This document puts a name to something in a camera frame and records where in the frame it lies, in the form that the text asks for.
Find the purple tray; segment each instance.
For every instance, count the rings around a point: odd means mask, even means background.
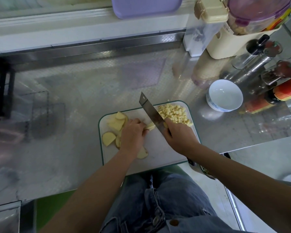
[[[182,0],[112,0],[113,11],[120,19],[174,12]]]

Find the forearm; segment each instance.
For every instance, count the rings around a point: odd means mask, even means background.
[[[76,190],[41,232],[98,232],[131,163],[119,151]]]
[[[189,158],[204,166],[277,232],[291,232],[291,187],[199,145]]]

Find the person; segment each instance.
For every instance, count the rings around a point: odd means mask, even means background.
[[[166,129],[164,137],[176,152],[208,169],[272,229],[291,232],[291,187],[201,145],[187,125],[165,122],[170,133]],[[119,152],[41,233],[239,232],[216,215],[206,194],[178,166],[125,177],[149,131],[145,126],[139,119],[128,121]]]

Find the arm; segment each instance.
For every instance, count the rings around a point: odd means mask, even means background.
[[[149,130],[139,119],[129,120],[122,131],[120,151],[90,176],[40,233],[98,232],[113,204],[132,161]]]
[[[291,232],[291,187],[252,168],[230,160],[198,143],[187,125],[165,120],[168,144],[204,166],[241,202],[277,232]]]

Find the left hand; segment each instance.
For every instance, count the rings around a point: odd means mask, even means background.
[[[130,119],[122,130],[120,151],[129,155],[132,160],[137,158],[137,154],[143,146],[144,138],[149,132],[139,119]]]

